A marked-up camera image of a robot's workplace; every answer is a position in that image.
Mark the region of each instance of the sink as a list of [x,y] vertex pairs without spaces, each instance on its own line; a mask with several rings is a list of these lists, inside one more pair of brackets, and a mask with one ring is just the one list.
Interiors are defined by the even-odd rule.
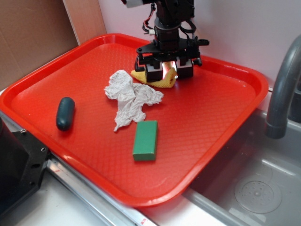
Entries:
[[257,109],[184,194],[227,225],[300,225],[301,127],[271,139],[265,117]]

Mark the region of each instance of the sink drain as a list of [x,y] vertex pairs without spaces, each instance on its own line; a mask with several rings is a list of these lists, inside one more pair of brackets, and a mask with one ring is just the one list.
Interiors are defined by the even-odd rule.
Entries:
[[253,213],[269,213],[281,203],[279,187],[259,175],[242,178],[235,186],[235,198],[246,210]]

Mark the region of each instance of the gray faucet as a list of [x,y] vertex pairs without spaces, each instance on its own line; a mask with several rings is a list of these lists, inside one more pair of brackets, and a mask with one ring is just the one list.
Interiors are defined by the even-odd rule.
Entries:
[[280,67],[265,123],[265,134],[284,137],[287,119],[301,122],[301,35],[291,44]]

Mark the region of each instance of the white wall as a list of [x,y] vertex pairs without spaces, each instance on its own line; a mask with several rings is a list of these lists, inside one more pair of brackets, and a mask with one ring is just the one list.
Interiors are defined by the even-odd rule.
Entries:
[[[143,35],[150,12],[144,5],[127,9],[121,0],[99,0],[107,33]],[[301,34],[301,0],[195,0],[194,22],[206,56],[253,68],[273,86],[292,41]]]

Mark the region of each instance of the crumpled paper towel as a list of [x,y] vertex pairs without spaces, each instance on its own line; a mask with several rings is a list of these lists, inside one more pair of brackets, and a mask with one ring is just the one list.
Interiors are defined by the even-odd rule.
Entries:
[[129,125],[132,120],[143,121],[146,114],[142,112],[142,106],[158,104],[163,97],[163,93],[148,85],[133,83],[132,77],[124,70],[119,70],[110,77],[109,86],[104,91],[109,99],[118,100],[114,132]]

